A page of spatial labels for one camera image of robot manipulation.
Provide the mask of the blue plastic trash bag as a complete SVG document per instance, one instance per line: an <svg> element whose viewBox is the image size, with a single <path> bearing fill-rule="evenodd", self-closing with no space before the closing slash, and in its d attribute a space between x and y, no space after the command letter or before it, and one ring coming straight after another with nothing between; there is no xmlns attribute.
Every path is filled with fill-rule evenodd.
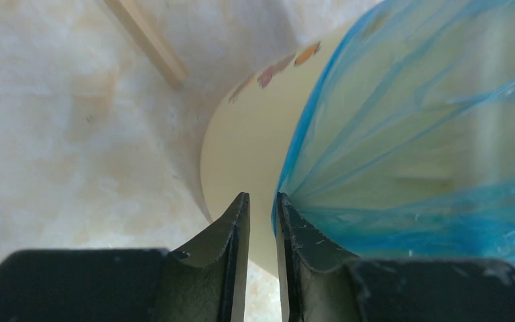
<svg viewBox="0 0 515 322"><path fill-rule="evenodd" d="M278 190L360 256L515 265L515 1L383 1L338 43Z"/></svg>

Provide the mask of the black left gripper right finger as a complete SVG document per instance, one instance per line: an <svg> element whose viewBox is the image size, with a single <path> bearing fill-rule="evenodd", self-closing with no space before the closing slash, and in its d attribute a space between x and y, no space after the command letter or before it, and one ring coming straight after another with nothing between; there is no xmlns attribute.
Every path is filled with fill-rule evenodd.
<svg viewBox="0 0 515 322"><path fill-rule="evenodd" d="M479 258L360 258L276 196L284 321L515 321L515 267Z"/></svg>

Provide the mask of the yellow plastic trash bin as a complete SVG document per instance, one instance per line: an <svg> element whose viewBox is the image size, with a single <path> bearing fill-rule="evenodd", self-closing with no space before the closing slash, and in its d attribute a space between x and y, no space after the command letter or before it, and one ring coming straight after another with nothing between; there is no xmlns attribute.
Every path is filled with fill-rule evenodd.
<svg viewBox="0 0 515 322"><path fill-rule="evenodd" d="M243 81L214 112L201 151L201 184L218 218L231 195L251 199L249 259L277 275L275 198L304 106L338 43L336 29Z"/></svg>

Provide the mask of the wooden drying rack frame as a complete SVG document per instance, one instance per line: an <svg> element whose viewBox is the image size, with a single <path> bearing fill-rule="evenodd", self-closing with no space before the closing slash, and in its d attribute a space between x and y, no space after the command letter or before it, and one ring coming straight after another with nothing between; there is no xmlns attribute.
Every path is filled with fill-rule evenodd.
<svg viewBox="0 0 515 322"><path fill-rule="evenodd" d="M134 43L149 58L157 71L173 89L182 87L189 72L163 33L151 22L138 1L106 1Z"/></svg>

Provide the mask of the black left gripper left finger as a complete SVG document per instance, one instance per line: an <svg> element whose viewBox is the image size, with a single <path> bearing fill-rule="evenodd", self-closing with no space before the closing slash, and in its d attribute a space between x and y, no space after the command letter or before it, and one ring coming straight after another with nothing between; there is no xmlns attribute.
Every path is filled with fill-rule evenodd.
<svg viewBox="0 0 515 322"><path fill-rule="evenodd" d="M20 250L0 263L0 321L242 321L250 198L176 248Z"/></svg>

